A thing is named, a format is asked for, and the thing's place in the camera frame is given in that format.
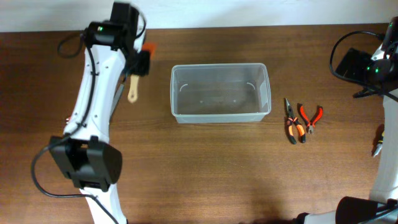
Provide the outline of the clear plastic container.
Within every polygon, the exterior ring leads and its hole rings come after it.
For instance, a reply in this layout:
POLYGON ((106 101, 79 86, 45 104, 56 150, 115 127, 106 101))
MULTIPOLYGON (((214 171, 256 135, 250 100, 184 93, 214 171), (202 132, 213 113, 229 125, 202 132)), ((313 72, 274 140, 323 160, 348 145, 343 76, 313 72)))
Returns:
POLYGON ((180 124, 260 122, 271 112, 271 87, 262 63, 176 65, 171 113, 180 124))

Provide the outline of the orange scraper wooden handle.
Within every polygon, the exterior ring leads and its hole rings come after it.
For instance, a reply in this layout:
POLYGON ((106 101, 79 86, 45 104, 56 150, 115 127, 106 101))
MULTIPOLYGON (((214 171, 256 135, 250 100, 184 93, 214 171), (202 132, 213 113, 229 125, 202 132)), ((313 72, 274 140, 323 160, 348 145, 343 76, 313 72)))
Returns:
MULTIPOLYGON (((156 44, 153 42, 145 43, 141 48, 141 51, 142 50, 147 50, 151 53, 151 56, 150 56, 150 60, 151 60, 155 54, 156 44)), ((127 99, 128 99, 128 102, 130 102, 130 103, 135 103, 138 100, 139 79, 140 79, 140 76, 130 75, 130 88, 129 88, 129 92, 127 94, 127 99)))

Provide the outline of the long nose pliers orange black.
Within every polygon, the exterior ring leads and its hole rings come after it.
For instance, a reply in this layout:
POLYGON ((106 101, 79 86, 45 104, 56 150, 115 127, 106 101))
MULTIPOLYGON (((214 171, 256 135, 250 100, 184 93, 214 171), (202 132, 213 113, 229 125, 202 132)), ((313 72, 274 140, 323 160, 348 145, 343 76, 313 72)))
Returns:
POLYGON ((287 130, 287 137, 288 140, 290 141, 291 144, 296 144, 296 140, 294 138, 294 134, 293 134, 293 126, 296 126, 298 133, 299 133, 299 140, 301 143, 305 143, 306 142, 306 136, 305 136, 305 130, 302 126, 302 124, 299 122, 298 117, 296 117, 294 115, 294 111, 290 105, 290 102, 288 101, 288 99, 284 99, 285 102, 285 112, 287 115, 287 119, 286 119, 286 130, 287 130))

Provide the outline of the small red cutting pliers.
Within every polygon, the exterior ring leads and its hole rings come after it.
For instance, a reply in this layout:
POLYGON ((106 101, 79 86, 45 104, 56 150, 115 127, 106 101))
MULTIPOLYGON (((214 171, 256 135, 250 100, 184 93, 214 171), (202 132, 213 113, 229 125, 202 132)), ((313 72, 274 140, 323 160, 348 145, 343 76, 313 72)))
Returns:
POLYGON ((314 114, 312 119, 309 119, 307 114, 305 113, 304 110, 304 105, 303 104, 298 104, 298 112, 299 115, 302 117, 304 120, 304 123, 306 125, 307 132, 309 134, 313 134, 315 130, 315 124, 322 118, 323 116, 323 107, 322 106, 317 106, 317 112, 314 114))

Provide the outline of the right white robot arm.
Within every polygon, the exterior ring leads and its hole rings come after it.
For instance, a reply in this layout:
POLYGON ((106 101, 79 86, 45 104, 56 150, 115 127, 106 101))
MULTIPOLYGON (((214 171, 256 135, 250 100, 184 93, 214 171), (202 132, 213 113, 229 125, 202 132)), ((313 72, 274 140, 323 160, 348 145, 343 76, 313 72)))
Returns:
POLYGON ((383 96, 384 131, 374 155, 380 155, 376 181, 367 199, 345 196, 334 211, 301 213, 294 223, 397 223, 397 18, 386 33, 374 34, 381 44, 373 54, 350 48, 336 68, 335 77, 362 86, 354 98, 383 96))

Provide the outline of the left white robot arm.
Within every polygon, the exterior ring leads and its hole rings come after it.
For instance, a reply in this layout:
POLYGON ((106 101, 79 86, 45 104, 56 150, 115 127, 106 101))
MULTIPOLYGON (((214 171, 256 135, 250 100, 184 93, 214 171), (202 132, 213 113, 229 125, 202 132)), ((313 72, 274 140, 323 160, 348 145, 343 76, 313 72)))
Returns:
POLYGON ((95 223, 127 223, 117 182, 122 154, 109 144, 109 124, 123 90, 120 78, 148 75, 153 48, 145 43, 145 18, 129 2, 114 2, 111 16, 91 22, 80 36, 85 68, 78 98, 63 135, 49 152, 61 173, 87 199, 95 223))

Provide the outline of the file black yellow handle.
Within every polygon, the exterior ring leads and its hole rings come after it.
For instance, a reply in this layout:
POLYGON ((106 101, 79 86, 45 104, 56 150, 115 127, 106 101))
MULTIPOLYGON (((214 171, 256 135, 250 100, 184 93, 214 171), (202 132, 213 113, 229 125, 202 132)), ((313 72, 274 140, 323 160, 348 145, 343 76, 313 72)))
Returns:
POLYGON ((119 100, 120 100, 120 98, 122 96, 123 90, 124 90, 124 84, 121 83, 119 85, 118 89, 116 90, 116 93, 115 93, 114 98, 113 98, 113 103, 111 105, 111 114, 110 114, 109 120, 111 120, 112 117, 113 117, 114 111, 115 111, 115 109, 116 109, 116 107, 117 107, 117 105, 119 103, 119 100))

